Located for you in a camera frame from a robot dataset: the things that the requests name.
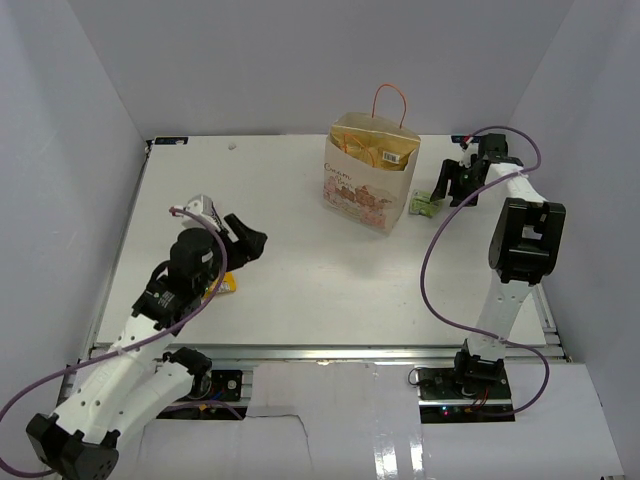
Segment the light green snack pouch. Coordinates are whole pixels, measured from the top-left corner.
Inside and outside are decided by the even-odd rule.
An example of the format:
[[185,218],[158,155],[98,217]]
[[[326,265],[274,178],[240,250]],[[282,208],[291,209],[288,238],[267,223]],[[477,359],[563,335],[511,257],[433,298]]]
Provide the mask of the light green snack pouch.
[[408,214],[434,218],[441,210],[443,201],[432,200],[431,193],[423,190],[413,190],[410,199]]

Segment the yellow snack bar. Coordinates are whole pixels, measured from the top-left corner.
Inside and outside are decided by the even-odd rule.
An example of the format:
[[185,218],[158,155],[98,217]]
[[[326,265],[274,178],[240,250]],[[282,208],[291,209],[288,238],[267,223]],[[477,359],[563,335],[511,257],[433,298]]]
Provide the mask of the yellow snack bar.
[[234,293],[237,290],[237,282],[234,275],[230,272],[227,272],[224,275],[221,285],[219,286],[217,292],[219,294],[228,294]]

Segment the cream paper gift bag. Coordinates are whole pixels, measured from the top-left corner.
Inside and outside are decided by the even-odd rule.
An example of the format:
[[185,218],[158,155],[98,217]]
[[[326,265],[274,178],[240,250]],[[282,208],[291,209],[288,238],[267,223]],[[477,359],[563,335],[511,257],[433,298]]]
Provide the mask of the cream paper gift bag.
[[[394,90],[401,99],[402,111],[395,119],[388,119],[377,112],[378,98],[384,89]],[[347,112],[331,127],[334,124],[368,129],[382,127],[395,133],[418,136],[405,126],[407,107],[404,93],[390,83],[383,83],[376,89],[369,111]],[[368,228],[383,234],[390,233],[404,211],[421,143],[410,155],[403,171],[385,171],[343,153],[331,142],[329,133],[323,160],[323,198],[326,205]]]

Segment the brown potato chips bag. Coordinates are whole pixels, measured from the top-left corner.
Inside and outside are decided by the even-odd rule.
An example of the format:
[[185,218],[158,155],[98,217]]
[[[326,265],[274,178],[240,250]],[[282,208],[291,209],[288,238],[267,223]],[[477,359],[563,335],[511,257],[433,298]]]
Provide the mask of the brown potato chips bag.
[[343,153],[385,171],[403,171],[421,143],[414,134],[395,133],[382,127],[368,129],[334,124],[329,137]]

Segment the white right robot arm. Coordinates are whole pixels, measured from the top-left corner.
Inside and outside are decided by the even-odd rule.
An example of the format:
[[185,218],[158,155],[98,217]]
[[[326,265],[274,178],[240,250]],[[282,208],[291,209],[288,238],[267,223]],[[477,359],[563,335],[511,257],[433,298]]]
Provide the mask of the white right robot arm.
[[451,384],[466,399],[483,399],[502,382],[509,337],[521,307],[560,250],[566,209],[531,184],[529,169],[509,154],[507,138],[489,129],[461,138],[460,160],[442,163],[433,200],[451,198],[455,212],[475,206],[481,193],[502,183],[506,196],[489,250],[489,293],[474,327],[454,359]]

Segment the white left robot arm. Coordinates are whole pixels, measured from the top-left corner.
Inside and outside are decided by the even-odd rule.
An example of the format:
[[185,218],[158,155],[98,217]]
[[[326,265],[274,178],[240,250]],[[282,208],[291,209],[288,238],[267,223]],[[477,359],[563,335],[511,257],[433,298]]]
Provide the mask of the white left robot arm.
[[234,214],[218,225],[191,214],[169,257],[150,276],[123,330],[92,371],[51,414],[26,427],[36,455],[64,479],[106,479],[119,447],[181,398],[199,399],[211,387],[210,360],[196,350],[168,346],[200,313],[224,275],[257,260],[267,235]]

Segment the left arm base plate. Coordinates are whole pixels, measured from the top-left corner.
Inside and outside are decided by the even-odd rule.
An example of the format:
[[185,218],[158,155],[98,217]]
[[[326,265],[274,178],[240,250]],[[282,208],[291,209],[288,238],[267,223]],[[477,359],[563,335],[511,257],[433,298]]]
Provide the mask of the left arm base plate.
[[243,372],[214,368],[209,357],[197,350],[186,347],[175,352],[165,352],[164,363],[179,363],[185,366],[193,376],[190,392],[180,401],[224,401],[235,402],[241,399]]

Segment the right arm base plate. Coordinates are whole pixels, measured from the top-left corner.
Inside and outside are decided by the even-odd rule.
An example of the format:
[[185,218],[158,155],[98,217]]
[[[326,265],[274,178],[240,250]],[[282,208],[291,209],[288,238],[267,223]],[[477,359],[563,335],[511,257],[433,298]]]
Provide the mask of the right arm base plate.
[[494,382],[459,381],[454,368],[414,367],[408,384],[419,398],[423,425],[514,422],[512,393],[506,371]]

